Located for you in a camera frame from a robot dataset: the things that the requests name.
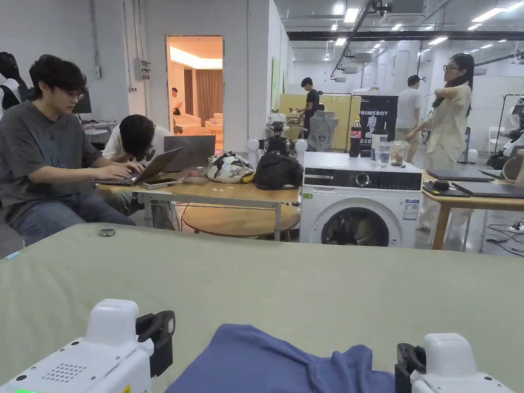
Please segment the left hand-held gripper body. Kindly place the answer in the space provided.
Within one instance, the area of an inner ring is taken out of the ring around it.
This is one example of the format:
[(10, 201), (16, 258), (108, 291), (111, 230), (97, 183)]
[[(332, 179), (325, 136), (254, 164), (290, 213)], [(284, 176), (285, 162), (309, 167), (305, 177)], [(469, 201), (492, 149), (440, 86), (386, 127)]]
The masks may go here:
[(1, 392), (151, 392), (173, 364), (175, 314), (139, 315), (130, 300), (105, 299), (86, 334), (19, 373)]

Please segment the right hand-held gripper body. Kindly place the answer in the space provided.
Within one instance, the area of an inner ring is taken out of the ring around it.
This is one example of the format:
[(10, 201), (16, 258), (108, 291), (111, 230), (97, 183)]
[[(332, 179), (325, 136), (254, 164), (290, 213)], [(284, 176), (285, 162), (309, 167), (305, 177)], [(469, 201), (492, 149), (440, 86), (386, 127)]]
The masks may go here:
[(511, 392), (477, 369), (470, 343), (457, 333), (428, 334), (422, 346), (397, 345), (395, 392)]

